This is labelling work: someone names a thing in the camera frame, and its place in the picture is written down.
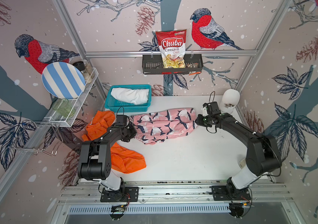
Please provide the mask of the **pink patterned garment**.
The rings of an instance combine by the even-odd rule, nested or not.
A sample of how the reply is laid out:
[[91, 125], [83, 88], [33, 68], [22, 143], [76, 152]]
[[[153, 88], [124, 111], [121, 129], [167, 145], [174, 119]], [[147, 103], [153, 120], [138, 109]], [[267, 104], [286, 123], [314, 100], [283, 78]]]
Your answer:
[[155, 113], [133, 115], [135, 138], [145, 145], [190, 135], [196, 128], [194, 108], [176, 108]]

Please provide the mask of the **white shorts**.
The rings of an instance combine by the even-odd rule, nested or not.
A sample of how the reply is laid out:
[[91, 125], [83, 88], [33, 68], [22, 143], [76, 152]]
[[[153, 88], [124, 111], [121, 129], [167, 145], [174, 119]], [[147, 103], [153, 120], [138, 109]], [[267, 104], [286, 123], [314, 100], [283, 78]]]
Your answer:
[[134, 105], [145, 104], [149, 100], [149, 89], [113, 88], [110, 94], [118, 101]]

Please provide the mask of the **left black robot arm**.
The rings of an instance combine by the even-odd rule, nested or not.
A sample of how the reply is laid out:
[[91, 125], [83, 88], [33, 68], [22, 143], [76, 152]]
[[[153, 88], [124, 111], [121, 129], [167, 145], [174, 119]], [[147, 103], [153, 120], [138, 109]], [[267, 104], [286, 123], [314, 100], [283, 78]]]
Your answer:
[[99, 182], [106, 191], [124, 194], [124, 180], [111, 171], [111, 147], [119, 140], [129, 142], [136, 130], [126, 115], [118, 115], [116, 122], [96, 140], [83, 143], [78, 163], [78, 177]]

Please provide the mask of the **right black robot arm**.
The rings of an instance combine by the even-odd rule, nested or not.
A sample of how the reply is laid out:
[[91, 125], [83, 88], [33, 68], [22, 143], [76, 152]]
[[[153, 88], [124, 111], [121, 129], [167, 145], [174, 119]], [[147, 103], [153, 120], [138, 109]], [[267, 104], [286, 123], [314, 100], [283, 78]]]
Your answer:
[[217, 102], [204, 103], [203, 114], [197, 116], [195, 123], [205, 128], [225, 130], [247, 147], [245, 166], [227, 180], [226, 191], [229, 197], [233, 198], [242, 193], [265, 173], [281, 168], [282, 160], [275, 137], [257, 133], [237, 121], [231, 114], [221, 112]]

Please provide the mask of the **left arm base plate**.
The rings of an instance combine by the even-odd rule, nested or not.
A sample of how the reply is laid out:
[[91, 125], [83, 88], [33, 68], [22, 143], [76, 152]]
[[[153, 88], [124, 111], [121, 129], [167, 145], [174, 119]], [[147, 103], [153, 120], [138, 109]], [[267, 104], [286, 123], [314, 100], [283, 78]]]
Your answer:
[[138, 187], [125, 187], [124, 192], [102, 189], [100, 201], [109, 202], [137, 202], [139, 195]]

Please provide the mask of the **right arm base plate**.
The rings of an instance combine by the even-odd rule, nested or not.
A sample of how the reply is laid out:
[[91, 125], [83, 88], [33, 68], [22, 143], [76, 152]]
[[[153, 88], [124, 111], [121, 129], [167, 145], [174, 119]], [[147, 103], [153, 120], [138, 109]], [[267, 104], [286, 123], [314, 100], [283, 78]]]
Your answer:
[[217, 185], [211, 186], [211, 191], [215, 201], [251, 201], [248, 188], [236, 189], [231, 185]]

